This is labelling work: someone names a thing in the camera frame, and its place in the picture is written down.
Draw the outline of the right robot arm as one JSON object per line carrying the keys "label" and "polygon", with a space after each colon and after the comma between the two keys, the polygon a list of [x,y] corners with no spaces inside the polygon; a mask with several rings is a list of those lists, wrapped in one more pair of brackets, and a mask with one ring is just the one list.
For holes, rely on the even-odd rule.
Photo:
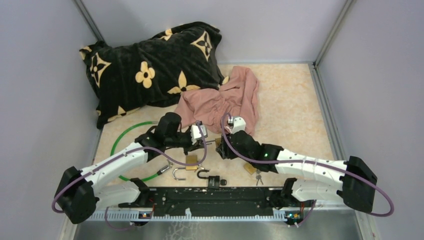
{"label": "right robot arm", "polygon": [[323,200],[342,202],[363,213],[373,211],[378,178],[359,157],[328,160],[305,156],[259,143],[244,131],[222,135],[215,150],[222,159],[241,158],[261,172],[288,175],[281,191],[287,206]]}

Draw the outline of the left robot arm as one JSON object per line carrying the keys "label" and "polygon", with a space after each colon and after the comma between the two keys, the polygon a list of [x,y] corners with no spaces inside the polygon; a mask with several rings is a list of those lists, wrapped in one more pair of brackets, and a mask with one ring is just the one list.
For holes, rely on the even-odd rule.
{"label": "left robot arm", "polygon": [[74,166],[66,169],[54,194],[52,210],[65,214],[73,224],[80,224],[96,210],[113,206],[151,207],[152,193],[143,180],[131,178],[121,184],[110,183],[159,156],[177,163],[177,160],[166,154],[166,150],[182,148],[189,152],[198,144],[207,146],[208,133],[201,121],[196,121],[185,132],[180,130],[181,127],[181,116],[168,112],[156,126],[150,127],[116,154],[82,169]]}

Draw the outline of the brass padlock with open shackle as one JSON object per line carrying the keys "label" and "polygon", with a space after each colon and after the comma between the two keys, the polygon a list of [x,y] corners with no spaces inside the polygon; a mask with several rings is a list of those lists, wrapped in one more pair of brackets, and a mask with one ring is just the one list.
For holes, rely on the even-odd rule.
{"label": "brass padlock with open shackle", "polygon": [[185,166],[181,166],[181,167],[176,167],[173,171],[172,171],[172,178],[176,181],[186,181],[187,178],[186,177],[181,177],[179,175],[180,172],[195,172],[198,169],[200,169],[200,163],[199,163],[199,158],[197,155],[187,155],[185,157],[185,163],[188,165]]}

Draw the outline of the keys of right padlock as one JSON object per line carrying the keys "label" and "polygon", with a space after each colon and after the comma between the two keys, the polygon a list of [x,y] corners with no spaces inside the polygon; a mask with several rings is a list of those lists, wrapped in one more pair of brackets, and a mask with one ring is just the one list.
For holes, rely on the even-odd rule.
{"label": "keys of right padlock", "polygon": [[264,183],[263,183],[263,180],[262,180],[262,176],[261,176],[261,171],[260,170],[256,170],[256,176],[255,176],[255,178],[256,178],[256,186],[258,186],[258,185],[264,185]]}

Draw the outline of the black Kaijing padlock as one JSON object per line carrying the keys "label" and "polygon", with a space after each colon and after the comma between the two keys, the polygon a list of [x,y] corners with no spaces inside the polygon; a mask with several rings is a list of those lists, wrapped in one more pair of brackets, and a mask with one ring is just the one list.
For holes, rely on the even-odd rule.
{"label": "black Kaijing padlock", "polygon": [[206,174],[209,172],[210,170],[208,169],[201,169],[196,174],[199,179],[207,180],[207,188],[217,190],[220,187],[226,186],[228,184],[228,181],[226,179],[221,179],[219,175],[201,176],[201,174]]}

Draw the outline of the black floral pillow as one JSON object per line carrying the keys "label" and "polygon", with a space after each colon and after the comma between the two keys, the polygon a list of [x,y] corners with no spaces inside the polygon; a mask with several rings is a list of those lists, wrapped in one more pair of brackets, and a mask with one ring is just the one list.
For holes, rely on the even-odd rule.
{"label": "black floral pillow", "polygon": [[96,127],[144,106],[175,105],[186,91],[217,89],[225,80],[215,56],[221,40],[218,28],[196,21],[130,45],[97,41],[82,47],[86,76],[99,100]]}

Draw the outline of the pink drawstring shorts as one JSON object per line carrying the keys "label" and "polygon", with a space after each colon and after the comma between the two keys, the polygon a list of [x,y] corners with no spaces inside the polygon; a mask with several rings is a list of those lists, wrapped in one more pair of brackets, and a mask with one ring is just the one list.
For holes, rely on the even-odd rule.
{"label": "pink drawstring shorts", "polygon": [[227,81],[219,89],[204,88],[182,93],[175,113],[185,128],[201,121],[214,134],[220,134],[221,118],[225,113],[240,116],[246,122],[245,131],[253,135],[259,121],[259,80],[254,72],[234,66]]}

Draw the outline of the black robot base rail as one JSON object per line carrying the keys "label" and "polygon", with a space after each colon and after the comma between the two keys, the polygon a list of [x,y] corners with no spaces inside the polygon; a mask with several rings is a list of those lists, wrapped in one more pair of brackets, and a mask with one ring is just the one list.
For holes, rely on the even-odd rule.
{"label": "black robot base rail", "polygon": [[120,208],[153,208],[155,217],[182,217],[189,209],[194,217],[271,216],[274,210],[299,209],[301,203],[272,187],[155,187],[142,199],[120,203]]}

